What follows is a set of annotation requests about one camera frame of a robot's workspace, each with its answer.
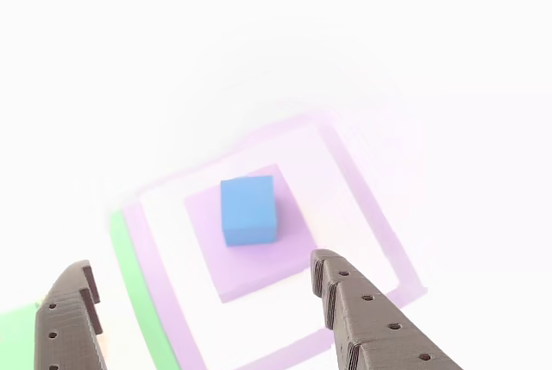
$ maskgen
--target gripper jaw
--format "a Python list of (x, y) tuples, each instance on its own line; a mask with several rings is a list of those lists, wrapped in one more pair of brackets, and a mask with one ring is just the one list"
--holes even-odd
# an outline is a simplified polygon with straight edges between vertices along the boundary
[(70, 265), (36, 311), (34, 370), (105, 370), (96, 335), (100, 302), (88, 260)]
[(314, 250), (310, 274), (334, 332), (339, 370), (461, 370), (339, 254)]

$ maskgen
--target blue cube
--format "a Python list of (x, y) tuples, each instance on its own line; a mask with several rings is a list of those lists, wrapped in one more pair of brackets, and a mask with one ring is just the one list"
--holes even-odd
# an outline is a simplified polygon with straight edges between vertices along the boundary
[(221, 206), (227, 246), (276, 241), (278, 222), (272, 176), (223, 180)]

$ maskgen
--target white table surface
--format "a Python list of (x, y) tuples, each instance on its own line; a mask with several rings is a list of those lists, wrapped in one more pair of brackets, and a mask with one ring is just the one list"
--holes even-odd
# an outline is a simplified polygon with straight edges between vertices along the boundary
[(548, 6), (0, 0), (0, 310), (102, 259), (109, 211), (136, 187), (321, 104), (373, 151), (377, 198), (430, 291), (409, 317), (464, 368), (546, 367)]

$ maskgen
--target purple square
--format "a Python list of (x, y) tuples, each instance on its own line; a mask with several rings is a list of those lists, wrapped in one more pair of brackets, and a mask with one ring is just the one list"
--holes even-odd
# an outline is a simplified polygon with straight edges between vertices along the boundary
[(311, 251), (317, 247), (278, 166), (263, 167), (248, 176), (273, 176), (278, 213), (276, 242), (227, 247), (219, 185), (185, 199), (211, 279), (224, 303), (307, 269)]

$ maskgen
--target green strip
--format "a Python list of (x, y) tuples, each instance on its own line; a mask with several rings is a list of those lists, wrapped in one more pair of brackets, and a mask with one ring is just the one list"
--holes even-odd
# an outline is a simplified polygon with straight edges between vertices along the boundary
[(122, 212), (111, 215), (110, 234), (130, 303), (155, 367), (158, 370), (180, 370), (173, 349), (157, 317), (154, 303), (149, 297), (146, 281), (142, 277), (140, 264), (136, 259)]
[(0, 314), (0, 367), (32, 370), (35, 367), (36, 304)]

